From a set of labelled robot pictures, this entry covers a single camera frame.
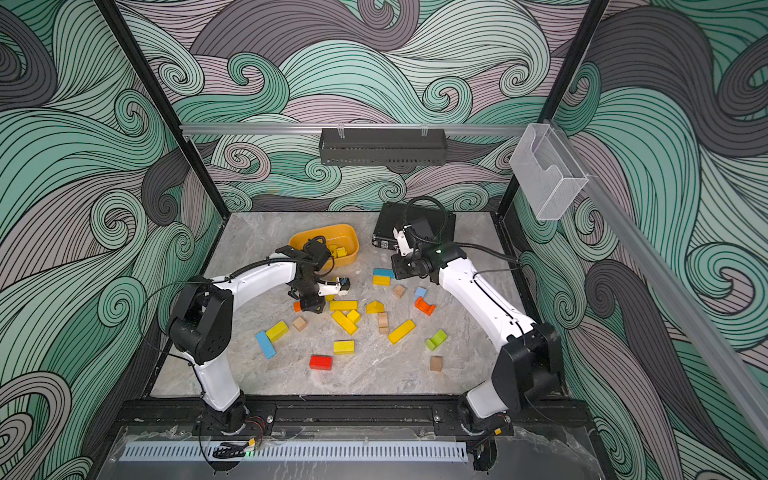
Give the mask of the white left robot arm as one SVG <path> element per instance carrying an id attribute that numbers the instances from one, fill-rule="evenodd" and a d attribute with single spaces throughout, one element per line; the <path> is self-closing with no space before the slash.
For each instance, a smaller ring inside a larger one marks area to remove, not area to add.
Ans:
<path id="1" fill-rule="evenodd" d="M 345 295 L 351 282 L 346 277 L 329 279 L 335 259 L 323 236 L 290 245 L 268 257 L 219 277 L 195 276 L 180 291 L 172 308 L 167 334 L 182 358 L 192 365 L 202 392 L 203 421 L 223 434 L 240 433 L 248 423 L 245 394 L 235 380 L 229 345 L 243 329 L 236 323 L 240 311 L 251 309 L 271 316 L 270 305 L 259 298 L 277 287 L 301 313 L 320 314 L 326 297 Z"/>

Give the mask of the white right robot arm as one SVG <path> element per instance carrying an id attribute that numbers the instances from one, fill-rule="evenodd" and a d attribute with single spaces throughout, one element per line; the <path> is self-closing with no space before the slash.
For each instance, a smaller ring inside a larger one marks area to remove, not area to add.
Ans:
<path id="1" fill-rule="evenodd" d="M 427 278 L 451 294 L 497 352 L 490 377 L 462 394 L 458 404 L 464 430 L 479 435 L 490 428 L 492 417 L 516 416 L 562 388 L 562 339 L 552 325 L 520 312 L 496 291 L 466 251 L 483 251 L 508 263 L 514 259 L 482 245 L 448 240 L 447 221 L 448 211 L 437 199 L 409 200 L 393 227 L 398 250 L 391 257 L 392 270 L 398 280 Z"/>

